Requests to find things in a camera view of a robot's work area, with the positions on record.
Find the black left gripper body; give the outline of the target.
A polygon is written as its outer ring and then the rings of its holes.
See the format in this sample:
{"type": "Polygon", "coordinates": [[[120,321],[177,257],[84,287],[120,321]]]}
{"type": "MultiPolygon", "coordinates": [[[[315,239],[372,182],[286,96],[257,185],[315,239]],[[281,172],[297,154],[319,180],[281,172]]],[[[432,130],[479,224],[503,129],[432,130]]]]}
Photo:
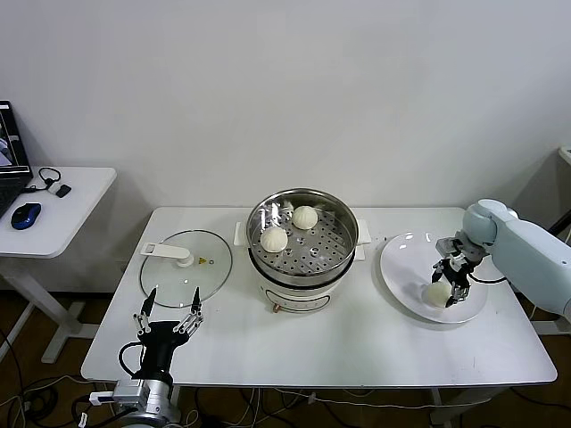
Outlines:
{"type": "Polygon", "coordinates": [[[170,366],[177,347],[187,343],[187,333],[175,332],[176,321],[158,321],[150,324],[150,332],[139,334],[145,348],[140,368],[131,375],[137,380],[172,380],[170,366]]]}

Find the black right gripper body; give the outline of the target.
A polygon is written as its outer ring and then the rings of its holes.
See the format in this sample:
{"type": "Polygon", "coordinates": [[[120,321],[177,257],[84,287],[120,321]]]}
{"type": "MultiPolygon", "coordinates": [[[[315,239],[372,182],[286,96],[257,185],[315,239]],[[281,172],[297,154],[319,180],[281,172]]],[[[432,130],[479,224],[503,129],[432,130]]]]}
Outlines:
{"type": "Polygon", "coordinates": [[[484,258],[483,251],[441,251],[442,274],[452,288],[468,288],[468,275],[484,258]]]}

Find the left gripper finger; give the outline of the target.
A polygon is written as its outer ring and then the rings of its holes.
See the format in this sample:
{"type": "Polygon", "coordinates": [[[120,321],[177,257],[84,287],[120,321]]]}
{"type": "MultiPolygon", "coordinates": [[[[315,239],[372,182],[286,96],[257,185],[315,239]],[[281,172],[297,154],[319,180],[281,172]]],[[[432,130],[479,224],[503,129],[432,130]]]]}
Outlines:
{"type": "Polygon", "coordinates": [[[150,294],[144,300],[140,311],[133,315],[133,320],[136,324],[138,334],[151,332],[149,317],[151,316],[153,304],[155,302],[156,292],[157,290],[153,288],[150,294]]]}
{"type": "Polygon", "coordinates": [[[174,333],[193,335],[203,322],[200,288],[194,291],[189,313],[173,328],[174,333]]]}

